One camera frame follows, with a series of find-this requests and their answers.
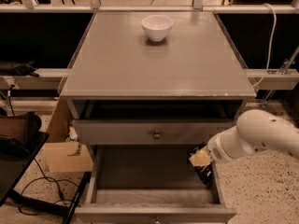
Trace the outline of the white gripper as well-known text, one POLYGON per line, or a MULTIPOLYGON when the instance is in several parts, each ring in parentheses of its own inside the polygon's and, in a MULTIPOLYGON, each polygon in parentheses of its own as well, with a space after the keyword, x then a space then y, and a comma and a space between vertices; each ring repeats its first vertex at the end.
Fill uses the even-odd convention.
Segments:
POLYGON ((207 142, 207 149, 203 147, 192 151, 189 161, 193 167, 203 167, 212 163, 212 159, 214 162, 226 163, 245 155, 236 128, 230 128, 214 135, 207 142))

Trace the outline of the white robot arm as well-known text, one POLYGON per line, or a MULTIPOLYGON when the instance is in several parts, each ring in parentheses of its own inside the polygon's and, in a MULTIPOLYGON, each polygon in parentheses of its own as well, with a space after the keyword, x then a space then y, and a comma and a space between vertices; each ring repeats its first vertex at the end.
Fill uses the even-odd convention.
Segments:
POLYGON ((226 163, 268 150, 299 159, 299 129, 280 117, 259 109, 244 112, 236 125, 214 135, 189 157, 193 167, 226 163))

